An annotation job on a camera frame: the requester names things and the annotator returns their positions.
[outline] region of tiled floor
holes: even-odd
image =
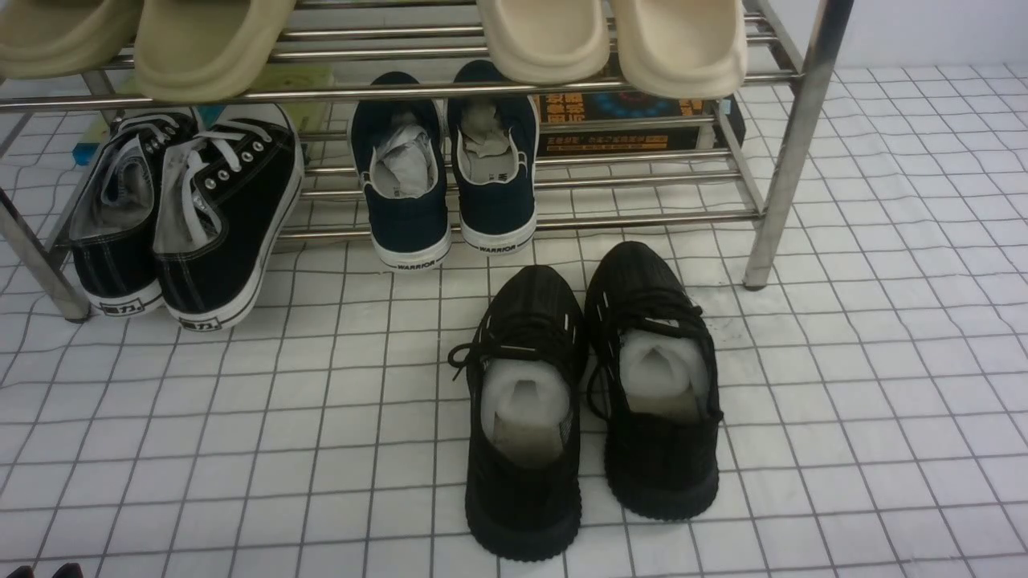
[[[76,559],[103,578],[1024,576],[1028,67],[838,76],[757,293],[737,285],[744,225],[550,234],[488,261],[458,245],[441,272],[396,278],[355,243],[278,255],[243,325],[196,335],[159,314],[68,324],[0,244],[0,575]],[[766,185],[788,94],[742,97]],[[42,230],[79,176],[83,118],[33,119],[0,168]],[[540,206],[739,203],[683,185]],[[324,204],[294,222],[340,219],[366,217]],[[581,292],[625,238],[707,312],[721,495],[687,525],[626,513],[586,419],[578,540],[498,562],[467,533],[467,390],[440,362],[520,265],[554,264]]]

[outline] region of black rubber sole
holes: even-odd
[[[498,525],[479,507],[472,486],[464,494],[464,509],[471,535],[486,550],[515,562],[542,562],[567,549],[582,526],[582,492],[577,487],[572,515],[550,528],[523,532]]]
[[[603,450],[603,469],[611,493],[622,506],[632,512],[664,521],[674,521],[698,516],[705,512],[718,497],[718,470],[702,482],[682,492],[669,492],[637,484],[623,469],[611,466],[611,438]]]

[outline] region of dark shoe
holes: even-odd
[[[299,198],[303,153],[278,105],[235,105],[164,158],[153,252],[182,327],[231,327],[257,300],[279,231]]]
[[[607,480],[629,510],[683,519],[718,495],[718,362],[702,311],[671,268],[641,243],[622,243],[600,261],[585,318],[598,365],[590,408],[608,422]],[[593,386],[602,372],[610,411]]]
[[[531,265],[500,290],[472,342],[450,352],[471,390],[468,527],[499,556],[546,559],[578,535],[583,323],[563,278]]]
[[[68,563],[53,573],[53,578],[82,578],[82,568],[75,563]]]
[[[169,147],[192,139],[198,121],[188,108],[125,118],[97,151],[68,224],[75,270],[104,315],[126,317],[163,304],[151,253]]]
[[[32,572],[31,566],[22,566],[14,572],[7,575],[7,578],[34,578],[36,575]]]
[[[390,72],[372,84],[417,84]],[[430,99],[364,101],[350,149],[368,203],[375,252],[394,270],[439,266],[450,248],[442,124]]]
[[[454,82],[503,82],[488,61],[468,63]],[[492,254],[523,248],[536,232],[539,110],[530,97],[450,99],[446,106],[461,234]]]

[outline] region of stainless steel rack bar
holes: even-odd
[[[793,196],[799,183],[800,173],[806,159],[807,149],[813,137],[818,113],[828,91],[835,60],[839,53],[846,24],[853,7],[853,0],[820,0],[810,45],[802,55],[785,33],[785,30],[770,6],[768,0],[743,0],[748,10],[745,22],[749,27],[747,35],[751,49],[770,50],[776,69],[752,71],[746,75],[746,85],[786,84],[795,96],[790,112],[784,138],[768,190],[767,200],[761,195],[756,180],[742,155],[741,144],[736,142],[728,127],[726,115],[717,103],[708,103],[706,113],[686,118],[624,119],[602,122],[575,123],[567,127],[552,127],[551,131],[575,130],[597,132],[611,129],[631,128],[633,130],[664,129],[669,127],[698,127],[704,136],[701,143],[711,139],[713,127],[719,127],[725,137],[725,148],[691,151],[638,151],[631,153],[594,152],[577,156],[543,157],[540,167],[571,168],[603,166],[615,162],[673,162],[681,164],[683,171],[673,174],[637,174],[611,177],[566,178],[541,180],[537,189],[546,194],[554,189],[611,188],[611,187],[655,187],[678,183],[735,182],[740,190],[744,209],[663,212],[653,215],[603,215],[568,218],[543,218],[540,230],[585,230],[638,226],[670,226],[680,224],[754,222],[757,227],[756,241],[749,256],[743,285],[748,289],[760,289],[767,284],[778,242],[781,238],[785,218],[792,207]],[[463,6],[473,13],[475,0],[300,0],[298,11],[341,10],[341,9],[398,9],[406,7]],[[280,36],[280,47],[269,58],[272,63],[300,62],[353,62],[401,59],[478,58],[487,53],[481,42],[482,27],[477,24],[433,25],[433,26],[382,26],[376,28],[321,28],[286,30]],[[360,42],[363,40],[402,41],[425,39],[463,39],[468,45],[454,42],[445,46],[403,46],[388,47],[346,46],[330,49],[297,49],[290,47],[297,42]],[[33,113],[44,111],[101,111],[110,120],[124,109],[140,109],[160,106],[161,103],[138,95],[114,95],[106,75],[106,70],[128,68],[131,56],[119,56],[98,70],[82,74],[90,96],[56,98],[21,98],[0,100],[0,113],[22,113],[14,130],[0,142],[2,155],[17,137],[21,129]],[[401,100],[407,98],[446,99],[474,95],[541,95],[551,93],[580,92],[599,93],[631,89],[623,79],[617,77],[592,78],[562,85],[537,86],[518,82],[498,82],[483,84],[418,84],[418,85],[337,85],[330,88],[305,91],[248,92],[231,103],[279,103],[315,101],[360,101],[368,99]],[[326,130],[301,134],[306,142],[336,141],[346,138],[345,131]],[[697,162],[728,164],[728,169],[710,169]],[[353,178],[352,167],[324,165],[310,167],[306,175],[315,179]],[[49,294],[59,311],[71,321],[84,321],[89,314],[88,303],[67,281],[62,267],[67,258],[68,221],[82,192],[84,183],[79,183],[68,201],[64,212],[54,223],[51,232],[41,242],[35,231],[21,217],[13,203],[0,189],[0,233],[7,240],[22,262],[39,281]],[[308,201],[360,202],[361,191],[346,188],[319,188],[304,190],[303,198]],[[368,237],[366,226],[287,228],[280,241],[290,245],[317,241],[351,241]]]

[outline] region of slipper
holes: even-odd
[[[742,0],[612,0],[625,79],[669,99],[731,95],[746,76]]]
[[[96,68],[136,34],[141,10],[140,0],[9,0],[0,10],[0,76]]]
[[[478,12],[493,64],[518,82],[580,80],[611,55],[601,0],[478,0]]]
[[[295,0],[146,0],[136,39],[140,91],[172,102],[208,102],[250,87]]]

